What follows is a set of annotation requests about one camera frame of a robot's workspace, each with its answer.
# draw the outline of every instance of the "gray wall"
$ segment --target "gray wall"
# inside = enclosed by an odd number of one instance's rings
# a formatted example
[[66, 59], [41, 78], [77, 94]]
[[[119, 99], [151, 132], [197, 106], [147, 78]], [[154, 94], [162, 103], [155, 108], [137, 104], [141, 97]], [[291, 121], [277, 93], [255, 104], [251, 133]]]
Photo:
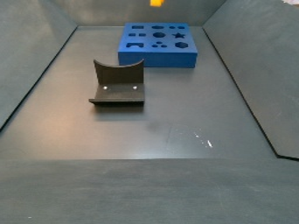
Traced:
[[53, 0], [79, 25], [123, 25], [125, 22], [185, 22], [203, 25], [226, 0]]
[[0, 1], [0, 129], [75, 28], [47, 0]]
[[279, 155], [299, 158], [299, 9], [229, 0], [205, 30]]

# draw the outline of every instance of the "curved black piece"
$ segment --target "curved black piece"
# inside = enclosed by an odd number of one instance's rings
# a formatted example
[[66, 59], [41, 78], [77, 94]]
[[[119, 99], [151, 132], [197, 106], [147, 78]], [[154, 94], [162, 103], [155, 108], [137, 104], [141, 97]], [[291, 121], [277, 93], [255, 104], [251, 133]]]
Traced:
[[94, 104], [145, 103], [145, 61], [127, 66], [110, 66], [94, 60], [98, 93]]

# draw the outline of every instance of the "gray floor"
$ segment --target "gray floor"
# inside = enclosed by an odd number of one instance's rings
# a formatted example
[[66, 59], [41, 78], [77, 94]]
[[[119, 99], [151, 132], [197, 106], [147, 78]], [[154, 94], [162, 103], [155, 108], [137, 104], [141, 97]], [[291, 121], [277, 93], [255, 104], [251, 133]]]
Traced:
[[81, 27], [0, 134], [2, 159], [275, 158], [201, 27], [195, 69], [147, 68], [143, 108], [101, 108], [93, 60], [123, 27]]
[[298, 172], [282, 160], [3, 161], [2, 223], [297, 224]]

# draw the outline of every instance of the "blue foam block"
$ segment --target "blue foam block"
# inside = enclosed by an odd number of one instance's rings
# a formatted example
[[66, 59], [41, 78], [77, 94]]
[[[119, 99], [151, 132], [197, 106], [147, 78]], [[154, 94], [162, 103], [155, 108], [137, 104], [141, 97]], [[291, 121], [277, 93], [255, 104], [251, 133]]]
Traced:
[[198, 49], [187, 24], [127, 23], [118, 48], [119, 65], [195, 67]]

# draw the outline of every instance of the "hole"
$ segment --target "hole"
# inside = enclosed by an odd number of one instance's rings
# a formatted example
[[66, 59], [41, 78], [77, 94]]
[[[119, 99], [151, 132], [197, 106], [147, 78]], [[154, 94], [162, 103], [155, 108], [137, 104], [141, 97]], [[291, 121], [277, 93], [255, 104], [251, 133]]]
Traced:
[[154, 36], [157, 37], [157, 38], [163, 38], [166, 35], [165, 35], [165, 33], [162, 33], [162, 32], [157, 32], [155, 34], [154, 34]]
[[174, 37], [177, 38], [177, 39], [185, 39], [185, 36], [186, 36], [186, 34], [182, 34], [182, 33], [175, 33], [174, 34]]
[[145, 47], [145, 43], [127, 43], [126, 44], [126, 47], [131, 47], [131, 46]]
[[189, 47], [189, 44], [186, 44], [183, 42], [178, 42], [178, 43], [175, 43], [175, 46], [179, 48], [186, 48], [186, 47]]
[[145, 29], [142, 25], [133, 25], [133, 29]]
[[161, 25], [155, 25], [155, 26], [153, 26], [153, 28], [157, 29], [157, 30], [161, 30], [161, 29], [163, 29], [165, 27], [161, 26]]

